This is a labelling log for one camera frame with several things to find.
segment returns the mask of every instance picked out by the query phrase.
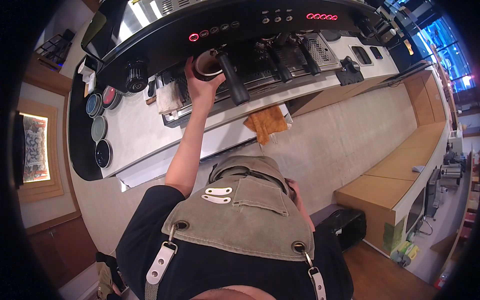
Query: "canvas apron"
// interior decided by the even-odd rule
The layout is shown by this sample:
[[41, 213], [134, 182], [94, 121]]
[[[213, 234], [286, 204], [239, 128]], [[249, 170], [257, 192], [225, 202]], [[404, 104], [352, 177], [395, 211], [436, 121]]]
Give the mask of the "canvas apron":
[[277, 163], [266, 156], [232, 156], [210, 173], [209, 184], [178, 203], [167, 217], [162, 243], [146, 275], [145, 299], [156, 300], [158, 284], [177, 251], [175, 239], [221, 250], [284, 261], [305, 261], [317, 299], [326, 300], [314, 259], [313, 233], [290, 199]]

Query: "espresso machine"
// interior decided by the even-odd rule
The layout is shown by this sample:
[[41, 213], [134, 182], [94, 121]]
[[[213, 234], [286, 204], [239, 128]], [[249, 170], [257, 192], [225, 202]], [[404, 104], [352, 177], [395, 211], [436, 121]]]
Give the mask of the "espresso machine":
[[380, 19], [354, 0], [104, 0], [82, 48], [98, 61], [97, 82], [121, 92], [143, 91], [152, 76], [163, 85], [176, 82], [183, 107], [163, 116], [175, 127], [191, 112], [188, 57], [196, 59], [201, 80], [223, 72], [216, 103], [238, 106], [302, 76], [345, 69], [321, 31], [372, 37]]

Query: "black t-shirt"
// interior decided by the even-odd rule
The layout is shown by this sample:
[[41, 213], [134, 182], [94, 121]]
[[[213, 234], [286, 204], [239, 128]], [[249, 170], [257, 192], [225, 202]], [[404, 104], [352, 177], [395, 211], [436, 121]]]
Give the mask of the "black t-shirt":
[[[144, 298], [146, 273], [162, 242], [163, 223], [185, 197], [175, 188], [154, 186], [140, 205], [118, 244], [116, 255], [124, 280]], [[328, 300], [350, 300], [353, 283], [336, 236], [322, 226], [314, 232], [315, 259]], [[288, 262], [231, 253], [175, 239], [173, 256], [158, 287], [158, 299], [187, 300], [214, 288], [245, 285], [259, 288], [277, 300], [315, 300], [305, 262]]]

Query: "tiled floor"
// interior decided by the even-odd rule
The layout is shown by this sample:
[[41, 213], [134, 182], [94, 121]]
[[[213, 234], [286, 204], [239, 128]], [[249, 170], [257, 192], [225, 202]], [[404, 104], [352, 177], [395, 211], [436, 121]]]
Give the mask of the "tiled floor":
[[[252, 144], [200, 165], [194, 190], [213, 164], [230, 155], [274, 158], [285, 177], [299, 182], [312, 214], [333, 201], [333, 191], [354, 180], [403, 142], [417, 127], [405, 87], [384, 88], [298, 116], [290, 130], [264, 147]], [[116, 178], [87, 182], [71, 169], [85, 224], [99, 251], [112, 252], [146, 189], [163, 179], [120, 192]]]

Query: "floor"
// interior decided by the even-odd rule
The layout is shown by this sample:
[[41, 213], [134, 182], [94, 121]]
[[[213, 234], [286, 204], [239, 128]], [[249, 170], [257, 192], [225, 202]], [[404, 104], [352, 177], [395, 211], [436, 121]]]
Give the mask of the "floor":
[[363, 241], [343, 257], [352, 276], [355, 300], [430, 300], [438, 292]]
[[[285, 177], [299, 182], [309, 214], [334, 202], [333, 191], [382, 160], [417, 127], [404, 85], [368, 92], [295, 117], [292, 128], [266, 146], [252, 144], [200, 165], [194, 191], [212, 165], [231, 155], [274, 158]], [[163, 178], [120, 192], [116, 178], [84, 181], [71, 168], [83, 219], [98, 250], [115, 250], [146, 189]]]

